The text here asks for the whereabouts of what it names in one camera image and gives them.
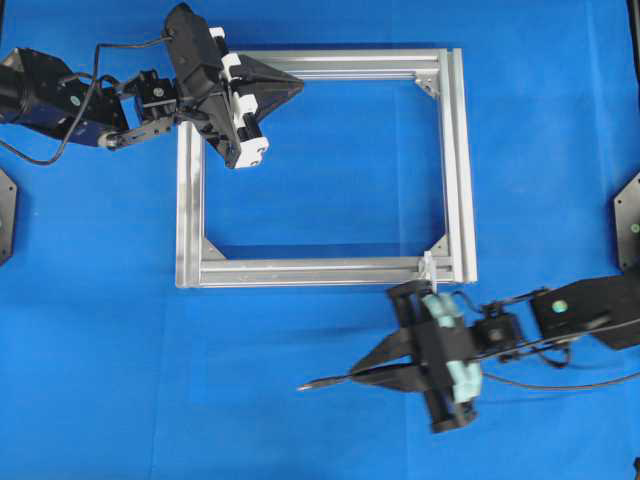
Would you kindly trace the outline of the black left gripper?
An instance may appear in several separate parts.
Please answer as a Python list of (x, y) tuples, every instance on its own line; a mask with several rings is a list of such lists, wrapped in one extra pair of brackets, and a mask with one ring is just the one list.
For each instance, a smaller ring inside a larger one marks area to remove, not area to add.
[(212, 124), (203, 133), (230, 169), (260, 165), (269, 140), (258, 123), (303, 91), (303, 81), (253, 57), (230, 52), (222, 27), (210, 27), (209, 35), (222, 53), (223, 125)]

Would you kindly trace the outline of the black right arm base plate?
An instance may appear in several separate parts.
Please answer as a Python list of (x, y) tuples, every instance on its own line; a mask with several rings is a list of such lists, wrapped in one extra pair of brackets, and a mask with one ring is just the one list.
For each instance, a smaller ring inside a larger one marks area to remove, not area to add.
[(639, 263), (639, 174), (614, 197), (618, 266), (626, 271)]

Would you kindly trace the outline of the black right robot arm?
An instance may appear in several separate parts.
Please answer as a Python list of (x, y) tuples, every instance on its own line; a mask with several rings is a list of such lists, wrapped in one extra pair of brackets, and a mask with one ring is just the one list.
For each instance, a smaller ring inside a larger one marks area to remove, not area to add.
[(566, 367), (571, 345), (591, 336), (611, 350), (639, 343), (639, 283), (628, 275), (580, 280), (538, 289), (478, 308), (466, 324), (452, 293), (428, 281), (411, 281), (388, 292), (398, 329), (359, 360), (347, 375), (357, 383), (425, 399), (435, 433), (463, 428), (476, 418), (485, 360), (516, 361), (559, 350)]

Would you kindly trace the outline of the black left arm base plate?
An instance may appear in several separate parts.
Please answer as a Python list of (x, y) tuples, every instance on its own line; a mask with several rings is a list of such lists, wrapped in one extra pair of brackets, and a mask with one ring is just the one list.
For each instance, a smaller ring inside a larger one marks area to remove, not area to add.
[(0, 170), (0, 262), (5, 264), (13, 254), (18, 187)]

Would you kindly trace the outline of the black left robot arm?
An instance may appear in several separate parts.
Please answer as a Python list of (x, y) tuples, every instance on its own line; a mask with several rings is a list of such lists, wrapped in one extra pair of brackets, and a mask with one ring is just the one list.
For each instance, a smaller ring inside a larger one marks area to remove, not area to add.
[(230, 169), (261, 163), (269, 148), (260, 121), (290, 101), (302, 80), (228, 50), (225, 31), (211, 28), (212, 88), (192, 95), (179, 79), (141, 71), (121, 82), (98, 72), (74, 72), (61, 59), (16, 48), (1, 62), (1, 121), (69, 143), (111, 151), (151, 140), (183, 122)]

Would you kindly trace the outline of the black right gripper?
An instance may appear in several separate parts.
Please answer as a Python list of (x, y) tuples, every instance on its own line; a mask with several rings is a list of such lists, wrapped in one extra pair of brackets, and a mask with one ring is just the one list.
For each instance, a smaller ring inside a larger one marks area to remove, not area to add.
[[(434, 433), (463, 428), (475, 418), (482, 371), (473, 359), (470, 329), (452, 296), (429, 282), (406, 282), (387, 291), (398, 324), (350, 369), (354, 382), (405, 393), (424, 392)], [(410, 356), (411, 362), (392, 364)]]

